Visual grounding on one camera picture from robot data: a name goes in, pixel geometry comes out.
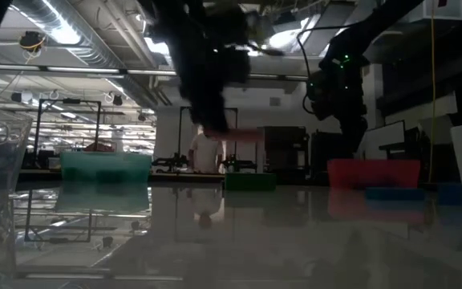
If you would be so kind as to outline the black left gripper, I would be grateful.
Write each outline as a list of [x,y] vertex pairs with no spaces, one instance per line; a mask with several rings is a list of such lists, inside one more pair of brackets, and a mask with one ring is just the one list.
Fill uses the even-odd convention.
[[144,10],[153,19],[148,37],[168,47],[192,121],[227,133],[224,87],[250,73],[246,13],[236,3],[206,7],[203,0],[144,0]]

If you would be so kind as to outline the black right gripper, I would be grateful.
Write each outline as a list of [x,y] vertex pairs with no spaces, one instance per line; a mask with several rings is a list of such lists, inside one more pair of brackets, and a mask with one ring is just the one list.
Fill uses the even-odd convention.
[[320,70],[312,73],[306,83],[313,114],[319,120],[333,116],[339,121],[349,154],[357,152],[368,128],[363,117],[367,107],[363,102],[362,75],[367,64],[369,61],[363,55],[327,55],[319,63]]

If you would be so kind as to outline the blue triangle block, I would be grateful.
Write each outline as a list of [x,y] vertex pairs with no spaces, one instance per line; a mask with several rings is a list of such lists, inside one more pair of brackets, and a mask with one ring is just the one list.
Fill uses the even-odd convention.
[[422,201],[425,192],[417,188],[371,187],[366,188],[365,197],[376,201]]

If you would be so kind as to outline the long green block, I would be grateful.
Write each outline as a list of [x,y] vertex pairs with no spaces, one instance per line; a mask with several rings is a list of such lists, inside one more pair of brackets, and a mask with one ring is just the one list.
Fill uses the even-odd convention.
[[272,173],[227,173],[224,180],[228,191],[272,191],[276,185],[277,176]]

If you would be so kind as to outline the white panel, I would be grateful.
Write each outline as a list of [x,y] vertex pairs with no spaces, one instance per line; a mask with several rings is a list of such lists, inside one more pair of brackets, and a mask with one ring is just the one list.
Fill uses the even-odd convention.
[[355,157],[362,160],[385,160],[387,153],[379,147],[405,141],[405,122],[403,120],[367,130]]

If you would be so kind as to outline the red plastic bin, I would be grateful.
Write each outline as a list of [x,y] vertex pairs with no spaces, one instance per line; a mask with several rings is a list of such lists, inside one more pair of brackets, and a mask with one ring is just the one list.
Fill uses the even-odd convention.
[[327,172],[333,188],[416,188],[420,161],[333,159],[327,162]]

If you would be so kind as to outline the person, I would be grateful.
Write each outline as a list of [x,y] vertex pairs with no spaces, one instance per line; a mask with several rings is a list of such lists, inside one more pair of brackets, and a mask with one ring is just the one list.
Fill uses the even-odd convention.
[[188,150],[189,167],[194,173],[219,173],[223,161],[223,144],[204,133],[198,126]]

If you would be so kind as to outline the black cabinet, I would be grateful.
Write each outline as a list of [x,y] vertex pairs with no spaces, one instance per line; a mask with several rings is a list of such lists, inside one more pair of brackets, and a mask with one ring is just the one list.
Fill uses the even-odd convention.
[[309,172],[309,135],[302,126],[265,126],[257,149],[261,172],[272,173],[279,185],[302,185]]

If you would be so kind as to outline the green plastic bin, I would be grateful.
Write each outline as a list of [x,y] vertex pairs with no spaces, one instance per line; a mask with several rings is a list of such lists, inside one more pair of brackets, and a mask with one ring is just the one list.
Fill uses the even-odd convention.
[[64,152],[60,154],[64,181],[143,183],[148,180],[152,157],[136,153]]

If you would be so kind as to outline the ceiling light bar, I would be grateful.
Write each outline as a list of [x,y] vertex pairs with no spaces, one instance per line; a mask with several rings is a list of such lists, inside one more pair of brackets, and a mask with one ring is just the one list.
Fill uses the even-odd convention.
[[147,75],[147,76],[176,76],[174,71],[166,70],[137,70],[124,68],[94,68],[94,67],[53,67],[36,65],[0,64],[0,71],[44,71],[61,73],[82,73],[99,75]]

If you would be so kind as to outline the black cell frame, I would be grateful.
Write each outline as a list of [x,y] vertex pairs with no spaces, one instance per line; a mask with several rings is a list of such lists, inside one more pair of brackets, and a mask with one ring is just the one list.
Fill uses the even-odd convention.
[[[193,138],[202,133],[202,128],[199,124],[194,124],[191,118],[192,108],[189,106],[182,106],[177,113],[177,120],[175,121],[175,149],[174,153],[181,156],[188,156],[188,150],[192,144]],[[238,109],[226,108],[226,119],[230,128],[236,128],[238,125]]]
[[[34,169],[49,169],[49,157],[53,157],[55,152],[53,153],[46,153],[40,155],[39,148],[41,145],[39,141],[44,138],[51,138],[51,136],[40,136],[40,127],[42,123],[42,114],[47,112],[50,108],[53,108],[59,100],[49,99],[40,99],[38,102],[38,115],[36,120],[35,126],[35,135],[34,135],[34,147],[33,147],[33,154],[32,154],[32,162]],[[63,104],[73,104],[73,105],[80,105],[81,103],[85,103],[87,106],[90,104],[96,104],[98,110],[96,112],[97,120],[94,123],[95,125],[95,136],[92,138],[93,143],[90,148],[92,152],[97,152],[99,148],[99,125],[100,125],[100,115],[102,110],[102,103],[100,101],[95,100],[81,100],[81,99],[73,99],[73,98],[66,98],[61,100]]]

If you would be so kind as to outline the silver ceiling duct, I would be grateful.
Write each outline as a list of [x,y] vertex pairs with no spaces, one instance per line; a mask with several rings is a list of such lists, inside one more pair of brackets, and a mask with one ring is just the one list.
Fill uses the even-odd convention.
[[13,0],[12,7],[89,67],[124,68],[122,61],[67,0]]

